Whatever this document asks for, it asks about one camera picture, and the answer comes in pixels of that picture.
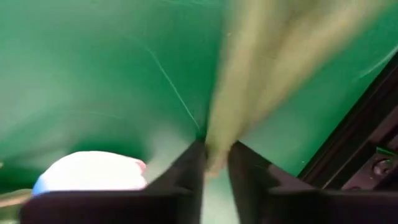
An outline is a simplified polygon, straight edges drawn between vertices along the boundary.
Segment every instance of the thin line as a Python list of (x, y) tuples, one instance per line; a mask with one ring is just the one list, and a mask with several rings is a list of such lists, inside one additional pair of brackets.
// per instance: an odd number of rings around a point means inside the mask
[(173, 84), (173, 81), (170, 79), (169, 75), (166, 73), (166, 71), (163, 69), (163, 66), (160, 64), (159, 59), (157, 59), (155, 53), (153, 53), (153, 51), (151, 51), (148, 47), (145, 46), (145, 49), (148, 51), (148, 53), (150, 54), (150, 56), (152, 56), (152, 58), (154, 59), (155, 63), (157, 64), (157, 66), (159, 67), (160, 71), (163, 73), (164, 77), (167, 79), (167, 81), (170, 83), (170, 86), (173, 88), (175, 94), (177, 95), (177, 97), (180, 99), (181, 104), (184, 106), (185, 110), (187, 111), (189, 117), (191, 117), (191, 119), (193, 120), (193, 122), (195, 123), (196, 127), (199, 129), (199, 124), (197, 123), (197, 121), (195, 120), (195, 118), (193, 117), (193, 115), (191, 114), (191, 112), (189, 111), (187, 105), (184, 103), (184, 101), (182, 100), (181, 95), (178, 93), (177, 88), (175, 87), (175, 85)]
[(373, 72), (375, 69), (380, 67), (382, 64), (384, 64), (386, 61), (390, 60), (392, 56), (397, 52), (398, 50), (398, 44), (385, 56), (383, 57), (378, 63), (373, 65), (371, 68), (367, 69), (365, 72), (362, 72), (362, 74), (358, 77), (358, 79), (365, 77), (367, 74)]

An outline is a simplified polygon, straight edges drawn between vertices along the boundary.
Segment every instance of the white object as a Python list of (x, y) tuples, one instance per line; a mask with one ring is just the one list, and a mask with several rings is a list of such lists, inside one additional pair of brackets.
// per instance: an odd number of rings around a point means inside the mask
[(37, 180), (32, 194), (61, 190), (140, 190), (147, 182), (139, 159), (110, 152), (76, 152), (54, 162)]

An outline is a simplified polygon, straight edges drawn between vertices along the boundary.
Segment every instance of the crease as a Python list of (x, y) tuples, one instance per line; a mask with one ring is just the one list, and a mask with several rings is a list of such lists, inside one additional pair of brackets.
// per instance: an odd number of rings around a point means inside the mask
[(398, 44), (386, 55), (384, 56), (378, 63), (374, 64), (371, 68), (367, 69), (366, 71), (362, 71), (361, 74), (358, 76), (357, 80), (364, 78), (366, 75), (369, 75), (377, 68), (382, 66), (385, 62), (390, 61), (390, 59), (396, 54), (398, 51)]
[(199, 130), (199, 124), (197, 123), (197, 121), (195, 120), (195, 118), (193, 117), (192, 113), (190, 112), (190, 110), (188, 109), (188, 106), (185, 104), (184, 100), (182, 99), (180, 93), (178, 92), (177, 88), (175, 87), (173, 81), (171, 80), (171, 78), (169, 77), (169, 75), (166, 73), (166, 71), (164, 70), (162, 64), (160, 63), (159, 59), (156, 57), (155, 53), (153, 53), (153, 51), (151, 51), (150, 48), (148, 48), (148, 46), (144, 45), (145, 50), (150, 54), (150, 56), (152, 57), (152, 59), (154, 60), (154, 62), (156, 63), (156, 65), (158, 66), (159, 70), (162, 72), (163, 76), (166, 78), (166, 80), (168, 81), (168, 83), (170, 84), (170, 86), (172, 87), (174, 93), (176, 94), (177, 98), (180, 100), (182, 106), (185, 108), (185, 111), (187, 111), (189, 117), (191, 117), (192, 121), (195, 123), (195, 126), (197, 127), (197, 129)]
[[(160, 0), (160, 1), (172, 1), (172, 2), (177, 2), (177, 1), (173, 1), (173, 0)], [(103, 16), (105, 18), (108, 18), (107, 15), (104, 14), (99, 14), (100, 16)], [(136, 38), (133, 38), (127, 34), (125, 34), (118, 26), (116, 26), (115, 24), (113, 24), (112, 22), (107, 22), (107, 24), (111, 27), (117, 27), (115, 30), (120, 34), (120, 36), (126, 40), (132, 40), (133, 42), (137, 43), (138, 45), (140, 45), (146, 52), (149, 53), (149, 55), (152, 57), (152, 59), (154, 60), (154, 62), (156, 63), (156, 65), (158, 66), (160, 72), (162, 72), (163, 76), (166, 78), (166, 80), (168, 81), (168, 83), (170, 84), (170, 86), (172, 87), (174, 93), (176, 94), (177, 98), (180, 100), (181, 104), (183, 105), (183, 107), (185, 108), (185, 111), (188, 113), (189, 117), (191, 117), (192, 121), (195, 123), (195, 126), (197, 127), (197, 130), (200, 130), (199, 124), (197, 123), (197, 121), (195, 120), (195, 118), (193, 117), (192, 113), (190, 112), (190, 110), (188, 109), (187, 104), (185, 104), (184, 100), (182, 99), (180, 93), (178, 92), (177, 88), (175, 87), (173, 81), (170, 79), (169, 75), (166, 73), (166, 71), (164, 70), (162, 64), (159, 62), (159, 59), (156, 57), (155, 53), (144, 43), (142, 43), (141, 41), (139, 41)]]

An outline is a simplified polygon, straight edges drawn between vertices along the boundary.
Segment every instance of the green surface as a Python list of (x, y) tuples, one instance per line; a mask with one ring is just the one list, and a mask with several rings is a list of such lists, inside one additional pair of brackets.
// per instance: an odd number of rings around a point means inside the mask
[[(32, 187), (71, 152), (148, 163), (152, 180), (204, 135), (223, 0), (1, 0), (0, 191)], [(398, 7), (243, 142), (298, 174), (398, 44)], [(224, 170), (204, 223), (237, 223)]]

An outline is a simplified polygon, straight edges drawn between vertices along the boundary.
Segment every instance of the black bracket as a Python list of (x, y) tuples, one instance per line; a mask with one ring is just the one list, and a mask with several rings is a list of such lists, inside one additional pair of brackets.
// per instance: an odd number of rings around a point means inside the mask
[(398, 193), (316, 190), (241, 143), (228, 169), (242, 224), (398, 223)]

